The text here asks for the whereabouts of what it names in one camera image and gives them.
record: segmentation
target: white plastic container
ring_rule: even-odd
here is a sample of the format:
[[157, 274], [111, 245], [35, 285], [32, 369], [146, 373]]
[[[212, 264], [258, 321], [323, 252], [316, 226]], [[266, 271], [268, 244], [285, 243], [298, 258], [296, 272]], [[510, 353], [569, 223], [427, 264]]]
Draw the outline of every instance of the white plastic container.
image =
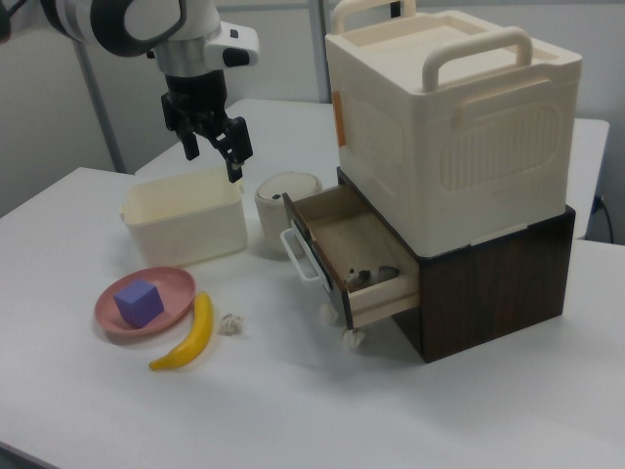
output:
[[420, 256], [564, 212], [581, 57], [458, 12], [326, 36], [341, 168]]
[[241, 192], [226, 168], [133, 186], [121, 216], [149, 267], [191, 264], [247, 246]]

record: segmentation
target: dark wooden cabinet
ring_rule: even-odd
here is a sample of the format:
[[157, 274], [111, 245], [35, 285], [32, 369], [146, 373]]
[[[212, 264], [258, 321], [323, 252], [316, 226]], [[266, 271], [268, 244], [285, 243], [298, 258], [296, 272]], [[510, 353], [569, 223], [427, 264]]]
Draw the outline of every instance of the dark wooden cabinet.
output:
[[[575, 212], [479, 245], [414, 253], [338, 170], [338, 188], [293, 202], [287, 213], [330, 284], [348, 328], [392, 316], [426, 362], [563, 312]], [[399, 267], [393, 280], [350, 292], [350, 269]]]

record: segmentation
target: purple cube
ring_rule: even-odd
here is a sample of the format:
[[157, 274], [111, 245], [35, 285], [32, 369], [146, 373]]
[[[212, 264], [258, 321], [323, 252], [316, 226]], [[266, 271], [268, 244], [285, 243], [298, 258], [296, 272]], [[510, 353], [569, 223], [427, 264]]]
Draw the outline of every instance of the purple cube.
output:
[[165, 308], [156, 285], [137, 279], [113, 295], [121, 317], [135, 327], [144, 327]]

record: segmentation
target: storage box handle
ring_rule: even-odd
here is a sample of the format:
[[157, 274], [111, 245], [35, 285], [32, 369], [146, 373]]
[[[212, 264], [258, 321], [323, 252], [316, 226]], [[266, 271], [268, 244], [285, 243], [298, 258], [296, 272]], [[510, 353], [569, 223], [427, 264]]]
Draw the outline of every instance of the storage box handle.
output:
[[476, 34], [434, 49], [423, 64], [423, 91], [429, 93], [438, 88], [438, 71], [446, 63], [510, 46], [517, 46], [517, 66], [531, 65], [531, 37], [514, 26]]
[[[282, 239], [282, 244], [284, 245], [284, 249], [286, 250], [286, 253], [289, 256], [289, 259], [291, 259], [291, 263], [295, 266], [297, 273], [300, 275], [300, 280], [302, 281], [302, 283], [305, 286], [323, 285], [326, 291], [330, 291], [330, 285], [328, 284], [328, 279], [325, 277], [323, 270], [321, 269], [319, 264], [316, 262], [316, 259], [314, 258], [313, 252], [311, 251], [309, 246], [306, 244], [306, 242], [302, 238], [302, 235], [300, 234], [300, 231], [297, 229], [297, 227], [295, 226], [293, 222], [291, 222], [290, 229], [285, 230], [280, 234], [280, 238]], [[314, 269], [316, 273], [315, 277], [308, 277], [304, 273], [304, 269], [302, 269], [302, 266], [300, 265], [300, 261], [297, 259], [297, 256], [293, 252], [293, 249], [291, 248], [291, 245], [289, 243], [289, 239], [293, 239], [293, 238], [297, 239], [297, 241], [300, 243], [300, 246], [302, 246], [302, 249], [304, 250], [306, 257], [308, 258], [309, 262], [312, 265], [312, 268]]]
[[[388, 5], [395, 0], [341, 0], [332, 12], [332, 33], [343, 34], [345, 32], [345, 18], [352, 13], [361, 12], [370, 8]], [[415, 0], [402, 0], [403, 17], [414, 17], [417, 14]]]

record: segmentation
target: pink plate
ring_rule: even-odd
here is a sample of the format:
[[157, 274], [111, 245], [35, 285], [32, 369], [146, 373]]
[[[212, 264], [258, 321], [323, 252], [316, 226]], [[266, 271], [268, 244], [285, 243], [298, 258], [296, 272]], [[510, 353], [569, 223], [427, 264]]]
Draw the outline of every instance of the pink plate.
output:
[[[135, 327], [119, 314], [113, 295], [132, 281], [140, 278], [158, 289], [165, 311], [144, 327]], [[190, 309], [195, 298], [195, 280], [186, 271], [175, 267], [153, 267], [134, 272], [107, 288], [96, 302], [96, 321], [106, 332], [115, 335], [148, 335], [174, 324]]]

